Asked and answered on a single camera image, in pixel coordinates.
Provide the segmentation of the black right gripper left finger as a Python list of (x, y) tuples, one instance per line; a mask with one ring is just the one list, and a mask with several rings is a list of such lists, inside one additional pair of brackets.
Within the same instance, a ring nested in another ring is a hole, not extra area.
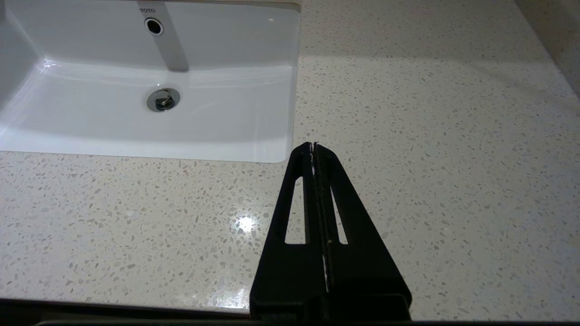
[[(249, 295), (253, 320), (323, 320), (325, 315), (324, 254), (313, 145), (290, 154), (277, 204)], [(285, 241), (295, 183), (303, 180), (304, 244)]]

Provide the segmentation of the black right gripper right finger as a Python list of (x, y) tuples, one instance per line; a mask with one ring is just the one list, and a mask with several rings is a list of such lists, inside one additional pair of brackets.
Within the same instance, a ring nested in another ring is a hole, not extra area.
[(336, 154), (314, 145), (332, 321), (410, 321), (412, 295)]

